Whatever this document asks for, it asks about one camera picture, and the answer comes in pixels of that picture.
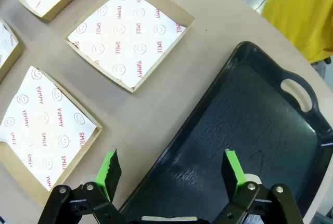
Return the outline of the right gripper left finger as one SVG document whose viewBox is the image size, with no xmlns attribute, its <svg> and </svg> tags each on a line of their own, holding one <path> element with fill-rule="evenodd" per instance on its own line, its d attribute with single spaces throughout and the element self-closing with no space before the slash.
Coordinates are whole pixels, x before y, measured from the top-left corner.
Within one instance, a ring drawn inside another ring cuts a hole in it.
<svg viewBox="0 0 333 224">
<path fill-rule="evenodd" d="M 97 223 L 126 223 L 112 203 L 120 176 L 117 152 L 109 152 L 95 180 L 75 189 L 55 186 L 38 223 L 79 223 L 84 215 L 93 215 Z"/>
</svg>

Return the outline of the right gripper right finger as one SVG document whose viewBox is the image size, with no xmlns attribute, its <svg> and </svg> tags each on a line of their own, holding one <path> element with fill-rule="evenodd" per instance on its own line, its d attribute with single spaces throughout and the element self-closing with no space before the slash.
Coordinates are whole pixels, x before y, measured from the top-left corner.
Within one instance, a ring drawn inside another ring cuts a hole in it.
<svg viewBox="0 0 333 224">
<path fill-rule="evenodd" d="M 243 223 L 249 215 L 260 216 L 263 223 L 303 223 L 289 187 L 275 184 L 268 189 L 248 180 L 235 151 L 225 150 L 221 174 L 229 203 L 214 223 Z"/>
</svg>

